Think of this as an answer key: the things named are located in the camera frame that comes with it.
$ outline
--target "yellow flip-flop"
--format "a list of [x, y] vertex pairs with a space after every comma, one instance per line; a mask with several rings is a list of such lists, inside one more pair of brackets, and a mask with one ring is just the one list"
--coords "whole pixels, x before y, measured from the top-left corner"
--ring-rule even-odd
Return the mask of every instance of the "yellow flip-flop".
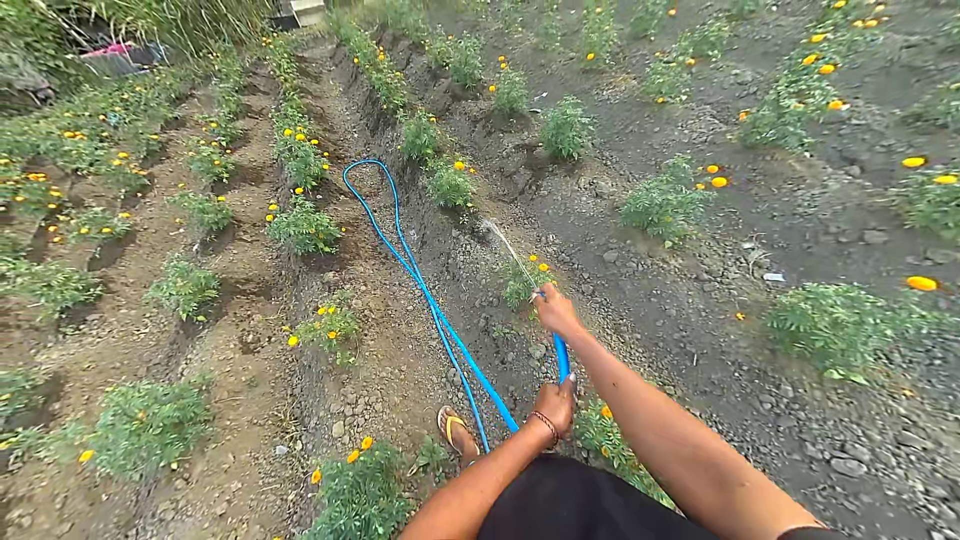
[[[446, 414], [446, 425], [444, 425], [444, 414]], [[457, 454], [463, 455], [456, 445], [453, 444], [453, 431], [451, 428], [453, 427], [454, 422], [463, 426], [464, 429], [467, 428], [467, 424], [465, 424], [464, 420], [457, 415], [452, 406], [444, 405], [440, 407], [440, 411], [437, 412], [437, 428], [440, 429], [441, 433], [446, 434], [446, 442], [453, 447], [453, 450], [457, 451]], [[477, 449], [477, 455], [480, 455], [480, 447], [477, 446], [476, 441], [473, 441], [473, 446]]]

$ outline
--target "hand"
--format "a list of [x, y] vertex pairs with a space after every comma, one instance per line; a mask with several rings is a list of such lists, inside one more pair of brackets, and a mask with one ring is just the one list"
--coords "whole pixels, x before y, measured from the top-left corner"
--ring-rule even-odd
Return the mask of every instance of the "hand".
[[540, 323], [544, 328], [558, 333], [566, 340], [575, 333], [586, 331], [584, 324], [577, 317], [577, 312], [573, 309], [573, 303], [560, 294], [553, 283], [544, 283], [540, 291], [543, 294], [538, 294], [534, 298], [534, 304], [537, 306]]
[[[560, 386], [552, 383], [541, 386], [540, 393], [537, 394], [537, 402], [534, 403], [534, 410], [553, 423], [553, 427], [560, 437], [563, 437], [573, 424], [573, 406], [575, 405], [573, 385], [575, 382], [576, 375], [571, 373]], [[540, 422], [540, 419], [531, 417], [528, 421]]]

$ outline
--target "red bracelet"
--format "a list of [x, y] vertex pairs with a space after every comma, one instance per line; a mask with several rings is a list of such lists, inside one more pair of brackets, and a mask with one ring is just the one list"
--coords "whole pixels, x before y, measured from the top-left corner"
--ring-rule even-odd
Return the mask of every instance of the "red bracelet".
[[546, 426], [550, 428], [550, 432], [553, 433], [553, 444], [551, 444], [550, 446], [551, 447], [556, 446], [557, 442], [560, 441], [560, 436], [557, 434], [557, 429], [554, 428], [553, 422], [550, 422], [550, 419], [547, 418], [542, 412], [538, 410], [531, 411], [530, 416], [536, 416], [537, 418], [540, 418], [544, 422], [544, 424], [546, 424]]

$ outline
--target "foot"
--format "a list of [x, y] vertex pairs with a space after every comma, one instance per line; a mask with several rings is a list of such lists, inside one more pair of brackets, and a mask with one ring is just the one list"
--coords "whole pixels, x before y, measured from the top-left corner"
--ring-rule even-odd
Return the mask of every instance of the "foot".
[[[457, 420], [448, 420], [451, 417], [460, 420], [460, 422]], [[460, 455], [460, 466], [467, 467], [475, 461], [477, 457], [480, 457], [480, 447], [477, 446], [473, 435], [467, 431], [467, 427], [461, 422], [463, 422], [463, 420], [450, 405], [444, 405], [444, 407], [440, 409], [440, 414], [437, 416], [437, 424], [444, 434], [446, 441], [450, 443], [453, 450], [457, 451], [457, 454]], [[447, 436], [447, 426], [450, 426], [449, 436]]]

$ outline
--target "forearm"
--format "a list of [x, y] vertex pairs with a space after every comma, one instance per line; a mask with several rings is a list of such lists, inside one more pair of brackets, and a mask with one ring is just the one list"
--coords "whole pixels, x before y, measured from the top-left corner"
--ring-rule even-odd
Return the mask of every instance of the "forearm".
[[553, 433], [543, 422], [533, 419], [524, 424], [493, 452], [438, 490], [400, 538], [474, 538], [503, 490], [552, 440]]
[[718, 434], [586, 331], [565, 336], [639, 460], [684, 513], [723, 538], [776, 538], [816, 522]]

